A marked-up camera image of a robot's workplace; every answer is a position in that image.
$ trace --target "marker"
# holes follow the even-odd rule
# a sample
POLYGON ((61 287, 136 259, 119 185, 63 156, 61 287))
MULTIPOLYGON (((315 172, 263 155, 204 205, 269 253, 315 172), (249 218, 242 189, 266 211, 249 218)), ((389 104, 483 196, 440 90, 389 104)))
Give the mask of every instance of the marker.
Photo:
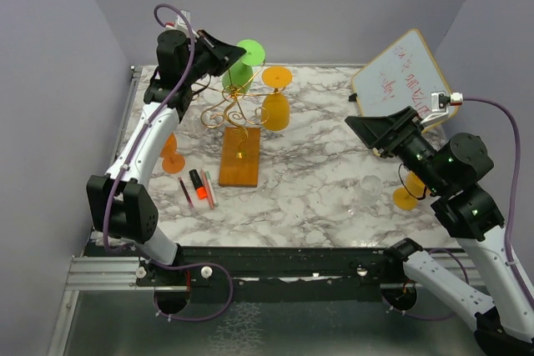
POLYGON ((197 170, 191 170, 189 171, 189 176, 191 177, 191 181, 193 181, 194 190, 197 191, 199 199, 206 199, 208 194, 206 193, 206 188, 204 188, 204 185, 202 184, 199 172, 197 170))
POLYGON ((214 206, 219 206, 219 203, 217 202, 217 197, 215 196, 215 190, 214 190, 214 183, 211 182, 211 177, 209 176, 209 171, 206 171, 206 178, 208 179, 208 188, 211 192, 211 198, 214 200, 214 206))

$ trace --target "orange disc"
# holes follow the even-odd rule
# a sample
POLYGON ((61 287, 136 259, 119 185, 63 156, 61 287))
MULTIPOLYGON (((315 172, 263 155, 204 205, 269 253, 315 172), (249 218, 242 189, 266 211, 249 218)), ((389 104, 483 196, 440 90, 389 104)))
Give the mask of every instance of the orange disc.
POLYGON ((293 81, 293 74, 282 66, 266 68, 261 74, 264 84, 271 88, 285 88, 293 81))
POLYGON ((182 171, 185 166, 185 159, 180 153, 173 153, 170 156, 164 158, 161 163, 164 171, 167 174, 176 174, 182 171))
POLYGON ((170 134, 170 136, 167 138, 167 142, 165 142, 165 145, 163 149, 161 149, 161 153, 159 156, 161 158, 166 158, 168 156, 171 156, 176 152, 176 147, 178 144, 176 143, 176 137, 173 133, 170 134))

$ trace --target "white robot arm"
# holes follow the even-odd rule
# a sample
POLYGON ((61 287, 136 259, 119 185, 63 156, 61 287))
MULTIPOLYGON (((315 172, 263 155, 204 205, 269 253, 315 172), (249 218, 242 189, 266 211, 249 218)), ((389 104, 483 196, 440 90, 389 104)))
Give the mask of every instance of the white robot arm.
POLYGON ((424 127, 448 115, 449 105, 463 100, 459 93, 433 93, 432 113, 424 120, 405 108, 383 118, 345 121, 381 157, 399 157, 437 198, 431 205, 437 219, 467 252, 491 296, 440 268, 409 239, 388 249, 405 276, 452 308, 486 354, 534 354, 534 288, 505 240, 504 218, 495 201, 478 184, 493 168, 486 146, 475 135, 458 133, 436 151, 421 136, 424 127))

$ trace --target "marble tabletop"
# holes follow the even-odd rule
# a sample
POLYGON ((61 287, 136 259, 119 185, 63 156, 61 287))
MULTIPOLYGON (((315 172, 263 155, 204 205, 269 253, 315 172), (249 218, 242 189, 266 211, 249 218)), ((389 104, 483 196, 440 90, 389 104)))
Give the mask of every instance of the marble tabletop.
MULTIPOLYGON (((345 124, 345 117, 359 113, 355 103, 348 102, 351 79, 358 69, 289 69, 294 76, 285 90, 290 125, 277 133, 261 128, 257 188, 217 184, 224 127, 204 128, 199 116, 220 102, 221 95, 206 90, 191 103, 176 130, 178 152, 186 160, 184 170, 168 175, 160 159, 149 184, 162 230, 182 245, 385 247, 410 237, 428 248, 457 246, 434 217, 431 199, 410 212, 393 204, 391 195, 401 185, 400 161, 376 157, 345 124), (196 198, 188 174, 192 168, 210 172, 219 199, 215 210, 196 198), (355 196, 354 186, 368 174, 382 180, 383 193, 378 203, 350 216, 347 209, 355 196), (188 208, 178 176, 193 195, 196 215, 188 208)), ((153 71, 154 67, 143 69, 125 140, 139 120, 153 71)), ((211 86, 220 88, 220 80, 213 78, 211 86)), ((250 89, 251 93, 268 91, 260 79, 250 89)), ((242 105, 252 115, 263 98, 249 99, 242 105)), ((435 146, 444 140, 439 129, 426 137, 435 146)))

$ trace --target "clear glass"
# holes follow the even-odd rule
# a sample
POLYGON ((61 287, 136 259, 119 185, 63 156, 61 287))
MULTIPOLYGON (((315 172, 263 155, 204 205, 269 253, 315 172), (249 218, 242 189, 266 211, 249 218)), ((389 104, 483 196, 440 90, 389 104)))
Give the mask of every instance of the clear glass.
POLYGON ((355 196, 347 208, 347 213, 354 216, 361 208, 374 206, 382 194, 384 185, 375 175, 365 175, 355 186, 355 196))

